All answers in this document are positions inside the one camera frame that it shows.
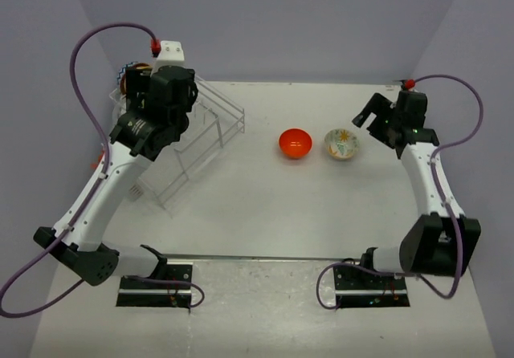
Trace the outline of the cream floral patterned bowl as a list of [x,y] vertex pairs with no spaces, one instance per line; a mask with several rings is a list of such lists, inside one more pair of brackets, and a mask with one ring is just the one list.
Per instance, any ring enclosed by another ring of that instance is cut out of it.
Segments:
[[338,161],[352,159],[361,147],[357,136],[344,128],[327,132],[324,136],[324,146],[328,155]]

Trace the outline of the orange plastic bowl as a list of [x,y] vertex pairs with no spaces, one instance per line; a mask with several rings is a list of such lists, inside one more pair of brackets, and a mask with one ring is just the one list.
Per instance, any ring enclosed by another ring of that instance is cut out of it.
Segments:
[[303,129],[290,128],[279,136],[278,146],[284,156],[298,160],[310,153],[312,138]]

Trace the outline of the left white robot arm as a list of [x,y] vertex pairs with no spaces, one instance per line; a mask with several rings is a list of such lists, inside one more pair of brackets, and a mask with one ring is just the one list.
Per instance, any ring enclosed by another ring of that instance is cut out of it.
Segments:
[[52,227],[38,228],[34,240],[91,286],[112,275],[138,275],[157,288],[167,277],[164,257],[148,246],[108,246],[104,232],[140,175],[189,127],[198,86],[193,69],[163,66],[129,68],[125,88],[126,111],[109,134],[100,164],[72,207]]

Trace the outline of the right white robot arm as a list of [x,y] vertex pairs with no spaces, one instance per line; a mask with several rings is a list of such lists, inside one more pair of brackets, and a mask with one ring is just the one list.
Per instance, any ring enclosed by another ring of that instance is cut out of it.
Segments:
[[434,129],[424,125],[428,99],[419,92],[400,91],[392,102],[373,94],[353,118],[361,127],[369,117],[371,137],[396,152],[407,172],[418,219],[398,246],[370,247],[358,268],[360,282],[378,287],[389,274],[460,276],[479,240],[479,221],[468,217],[443,171],[440,144]]

